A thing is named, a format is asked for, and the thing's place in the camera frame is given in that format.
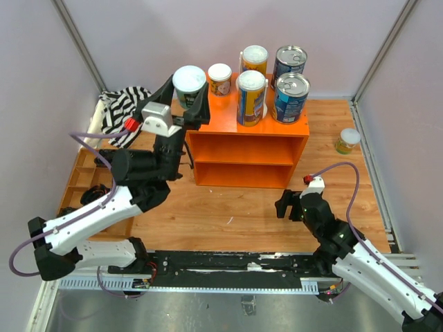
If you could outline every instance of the pringles can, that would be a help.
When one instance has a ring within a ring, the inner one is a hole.
[[[297,73],[282,74],[275,84],[275,99],[272,116],[278,122],[291,124],[300,118],[305,105],[310,83]]]
[[[263,46],[250,45],[240,52],[240,73],[244,71],[259,71],[266,75],[268,51]]]
[[[258,71],[244,71],[238,77],[237,121],[255,126],[263,117],[268,80]]]
[[[172,83],[180,105],[184,109],[189,109],[206,83],[206,74],[203,69],[197,66],[183,66],[177,69],[172,76]]]
[[[232,70],[227,64],[213,64],[208,69],[210,92],[223,97],[230,91],[230,77]]]
[[[298,46],[283,46],[275,54],[274,72],[271,88],[275,89],[275,81],[284,73],[303,74],[307,60],[306,52]]]

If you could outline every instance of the white lid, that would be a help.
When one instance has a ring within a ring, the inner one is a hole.
[[[360,142],[360,133],[353,128],[346,128],[340,133],[341,139],[347,144],[357,144]]]
[[[187,93],[200,90],[205,82],[205,72],[197,66],[183,66],[177,69],[174,76],[172,76],[174,87]]]
[[[258,90],[264,86],[265,80],[259,71],[244,71],[238,77],[238,86],[246,90]]]
[[[259,45],[250,45],[243,51],[243,59],[252,64],[261,64],[268,59],[268,51]]]
[[[209,77],[214,81],[226,81],[233,71],[227,64],[213,64],[208,69]]]

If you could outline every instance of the black and white striped towel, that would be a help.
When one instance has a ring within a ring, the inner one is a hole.
[[[151,93],[141,86],[130,86],[116,92],[103,92],[99,98],[105,104],[105,118],[103,119],[103,133],[119,133],[125,127],[125,121],[132,117],[137,103],[151,96]],[[112,138],[109,143],[115,147],[127,148],[137,138],[141,125],[128,135]]]

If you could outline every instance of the wooden floor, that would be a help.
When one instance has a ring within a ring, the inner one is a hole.
[[[348,160],[357,165],[361,185],[351,212],[355,226],[381,251],[390,252],[383,223],[360,149],[342,156],[334,149],[340,131],[354,127],[345,100],[308,100],[311,135],[296,172],[291,190],[303,190],[304,175]],[[154,135],[142,133],[132,149],[152,149]],[[132,236],[140,237],[152,250],[235,250],[313,252],[318,243],[302,223],[277,219],[274,202],[282,190],[196,186],[188,165],[183,178],[169,183],[171,193],[162,205],[135,218]],[[323,197],[332,212],[345,220],[355,174],[339,167],[324,174]]]

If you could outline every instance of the label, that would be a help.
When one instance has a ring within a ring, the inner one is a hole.
[[[266,77],[266,66],[268,62],[262,62],[261,64],[251,64],[245,59],[242,60],[242,73],[244,71],[259,71]]]
[[[292,123],[299,119],[305,105],[307,95],[301,98],[290,97],[277,89],[274,98],[272,116],[278,122]]]
[[[230,78],[226,81],[210,81],[210,91],[218,96],[227,95],[230,91]]]
[[[271,88],[275,90],[275,83],[278,78],[284,73],[297,73],[303,74],[303,69],[305,69],[305,64],[299,64],[297,66],[288,66],[282,64],[278,59],[275,59],[274,72],[272,73]]]
[[[245,127],[255,126],[263,114],[264,87],[257,91],[238,89],[237,121]]]

